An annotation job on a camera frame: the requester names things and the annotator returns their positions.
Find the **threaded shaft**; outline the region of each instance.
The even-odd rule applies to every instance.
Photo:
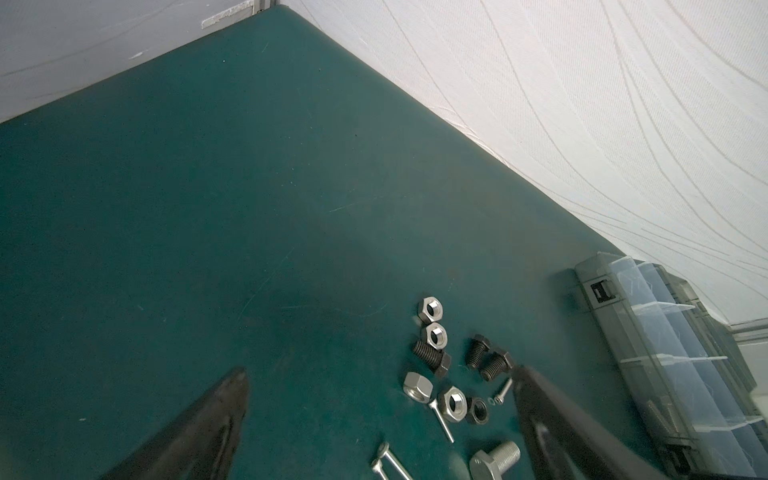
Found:
[[[437,369],[437,367],[440,366],[440,361],[442,360],[442,352],[433,349],[431,346],[427,345],[421,340],[418,340],[416,343],[414,343],[411,350],[424,363],[426,363],[433,372],[435,369]]]
[[[504,474],[520,459],[520,447],[514,442],[505,442],[493,449],[490,456],[498,466],[499,473]]]
[[[478,342],[477,340],[473,339],[472,344],[469,346],[467,356],[464,357],[464,362],[467,364],[467,368],[470,370],[477,369],[480,366],[482,357],[485,356],[486,352],[488,352],[488,347],[485,346],[482,342]]]
[[[488,362],[488,365],[480,369],[480,376],[486,382],[490,382],[496,378],[499,373],[506,372],[508,368],[509,365],[507,365],[503,356],[494,355],[493,358],[491,358],[491,361]]]

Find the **silver bolt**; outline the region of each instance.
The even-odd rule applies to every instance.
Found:
[[[384,442],[381,445],[379,445],[379,459],[386,458],[392,463],[392,466],[395,467],[395,470],[405,479],[405,480],[413,480],[413,477],[411,474],[408,473],[406,470],[406,467],[402,466],[402,463],[392,454],[392,451],[389,450],[389,443]]]
[[[493,397],[493,401],[501,405],[504,403],[504,397],[507,396],[507,392],[512,387],[512,379],[507,379],[507,382],[502,386],[502,390]]]
[[[432,400],[430,403],[427,404],[427,406],[435,411],[435,415],[437,415],[437,419],[440,421],[440,425],[442,425],[442,429],[445,430],[445,436],[448,437],[448,441],[453,443],[453,435],[451,435],[451,431],[448,428],[448,424],[445,423],[445,419],[442,418],[442,414],[440,413],[440,410],[437,408],[437,398]]]
[[[502,480],[504,472],[520,459],[520,448],[514,442],[504,442],[487,454],[479,450],[469,463],[472,480]]]
[[[373,470],[373,473],[377,474],[382,480],[389,480],[389,477],[386,476],[382,467],[382,459],[379,457],[376,457],[373,459],[373,462],[371,462],[371,470]]]

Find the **black hex bolt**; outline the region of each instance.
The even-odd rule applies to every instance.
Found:
[[[435,350],[421,340],[414,343],[411,350],[427,364],[437,378],[441,379],[448,373],[451,367],[451,356],[445,350]]]
[[[480,366],[483,357],[490,349],[491,340],[482,335],[475,335],[472,338],[472,343],[469,345],[467,356],[464,357],[464,362],[467,364],[467,368],[470,370],[477,369]]]
[[[480,376],[486,382],[490,382],[498,376],[499,373],[508,372],[515,366],[512,355],[506,350],[496,350],[488,365],[480,369]]]

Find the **green work surface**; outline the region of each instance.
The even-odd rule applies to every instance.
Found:
[[[417,479],[513,439],[532,477],[511,396],[450,445],[402,392],[427,294],[436,388],[498,389],[484,333],[655,462],[570,270],[616,247],[287,8],[0,125],[0,168],[3,479],[94,478],[235,365],[231,478],[373,478],[383,439]]]

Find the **screw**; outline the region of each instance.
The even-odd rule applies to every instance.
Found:
[[[496,394],[495,397],[493,397],[493,401],[501,405],[504,403],[504,397],[507,396],[507,392],[509,392],[509,389],[512,387],[512,379],[507,379],[507,382],[502,386],[502,389],[499,391],[499,393]]]
[[[441,379],[448,373],[448,369],[451,367],[451,356],[445,350],[433,349],[421,340],[414,343],[411,350],[427,364],[437,378]]]
[[[440,410],[437,408],[437,398],[435,397],[435,399],[428,403],[427,406],[435,411],[435,415],[437,415],[437,419],[440,421],[440,425],[442,425],[442,429],[445,431],[445,436],[448,437],[449,442],[453,443],[451,430],[448,428],[448,424],[445,423],[445,419],[442,418],[442,413],[440,413]]]
[[[475,370],[480,366],[482,357],[491,349],[491,340],[488,340],[482,335],[475,335],[472,338],[472,343],[469,345],[469,351],[467,356],[464,357],[464,363],[467,364],[467,368]]]
[[[520,448],[514,442],[504,442],[490,453],[479,450],[469,463],[473,480],[502,480],[504,472],[520,459]]]
[[[389,450],[389,443],[384,442],[381,445],[379,445],[379,460],[381,458],[386,458],[389,460],[392,465],[395,467],[395,470],[405,479],[405,480],[413,480],[413,477],[408,473],[406,470],[406,467],[402,466],[402,463],[392,454],[392,451]]]
[[[379,457],[376,457],[373,459],[373,462],[371,462],[371,470],[373,470],[373,473],[377,474],[382,480],[389,480],[389,477],[386,476],[382,467],[382,459]]]
[[[512,355],[506,350],[496,350],[488,365],[480,369],[480,376],[486,382],[490,382],[498,376],[499,373],[508,372],[515,366]]]

